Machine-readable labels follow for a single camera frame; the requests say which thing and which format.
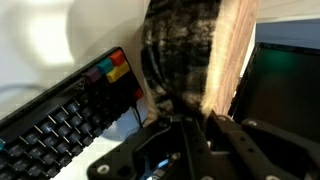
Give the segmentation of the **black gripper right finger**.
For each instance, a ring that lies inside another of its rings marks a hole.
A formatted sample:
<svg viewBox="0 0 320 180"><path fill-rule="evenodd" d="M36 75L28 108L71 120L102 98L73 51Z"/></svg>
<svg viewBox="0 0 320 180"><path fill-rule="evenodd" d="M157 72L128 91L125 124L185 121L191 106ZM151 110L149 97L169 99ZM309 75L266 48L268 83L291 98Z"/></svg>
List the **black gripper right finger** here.
<svg viewBox="0 0 320 180"><path fill-rule="evenodd" d="M236 123L212 112L215 126L243 161L254 180L320 180L320 144L267 122Z"/></svg>

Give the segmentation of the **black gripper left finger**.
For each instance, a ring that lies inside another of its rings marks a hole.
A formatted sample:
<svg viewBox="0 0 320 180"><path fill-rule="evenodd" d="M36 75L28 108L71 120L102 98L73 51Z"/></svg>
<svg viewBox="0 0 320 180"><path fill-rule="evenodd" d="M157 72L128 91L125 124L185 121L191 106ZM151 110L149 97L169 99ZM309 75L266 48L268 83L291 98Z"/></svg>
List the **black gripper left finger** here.
<svg viewBox="0 0 320 180"><path fill-rule="evenodd" d="M89 165L89 180L143 180L174 153L184 153L182 115L160 118Z"/></svg>

